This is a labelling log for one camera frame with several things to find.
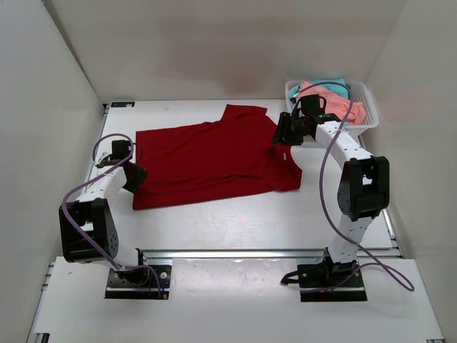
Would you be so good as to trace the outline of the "red t shirt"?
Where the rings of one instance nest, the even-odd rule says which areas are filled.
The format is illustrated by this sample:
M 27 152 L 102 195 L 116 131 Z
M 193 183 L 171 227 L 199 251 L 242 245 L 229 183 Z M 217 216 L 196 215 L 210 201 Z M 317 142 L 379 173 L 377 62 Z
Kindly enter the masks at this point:
M 133 208 L 299 189 L 302 170 L 289 146 L 271 141 L 275 132 L 265 108 L 233 104 L 218 121 L 138 131 L 136 163 L 147 177 Z

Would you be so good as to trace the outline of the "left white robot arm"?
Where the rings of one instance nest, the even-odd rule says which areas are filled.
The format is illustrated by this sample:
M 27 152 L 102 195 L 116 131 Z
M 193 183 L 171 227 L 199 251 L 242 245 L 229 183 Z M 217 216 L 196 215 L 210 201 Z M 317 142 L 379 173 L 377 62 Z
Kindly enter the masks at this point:
M 96 165 L 96 181 L 75 201 L 60 206 L 64 258 L 71 263 L 109 263 L 115 270 L 124 269 L 132 284 L 142 284 L 149 278 L 149 266 L 140 249 L 120 242 L 110 205 L 121 190 L 135 194 L 147 171 L 129 161 L 113 171 L 112 167 L 106 162 Z

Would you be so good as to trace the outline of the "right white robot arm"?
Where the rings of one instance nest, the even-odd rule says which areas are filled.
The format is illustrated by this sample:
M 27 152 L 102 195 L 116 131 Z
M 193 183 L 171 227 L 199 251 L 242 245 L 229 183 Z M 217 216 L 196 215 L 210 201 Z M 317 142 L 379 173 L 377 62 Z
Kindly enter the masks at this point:
M 305 136 L 326 149 L 341 168 L 336 194 L 341 218 L 319 264 L 323 283 L 336 286 L 356 268 L 359 244 L 368 226 L 389 203 L 389 162 L 366 151 L 334 114 L 298 116 L 282 112 L 272 142 L 298 146 Z

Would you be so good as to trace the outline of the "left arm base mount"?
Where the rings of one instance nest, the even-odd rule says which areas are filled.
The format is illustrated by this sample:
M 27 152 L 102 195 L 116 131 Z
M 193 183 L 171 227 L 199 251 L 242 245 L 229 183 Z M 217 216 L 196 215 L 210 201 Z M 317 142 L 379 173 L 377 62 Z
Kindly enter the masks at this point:
M 105 299 L 168 300 L 170 298 L 172 258 L 150 258 L 144 256 L 158 279 L 147 269 L 118 272 L 109 270 Z

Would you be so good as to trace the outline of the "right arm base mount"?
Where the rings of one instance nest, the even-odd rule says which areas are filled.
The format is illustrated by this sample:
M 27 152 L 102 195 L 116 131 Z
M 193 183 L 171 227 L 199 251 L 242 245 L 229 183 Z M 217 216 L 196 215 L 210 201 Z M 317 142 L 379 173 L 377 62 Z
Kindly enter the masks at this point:
M 297 284 L 301 302 L 366 302 L 368 296 L 356 260 L 335 263 L 329 256 L 300 263 L 285 274 L 281 285 Z

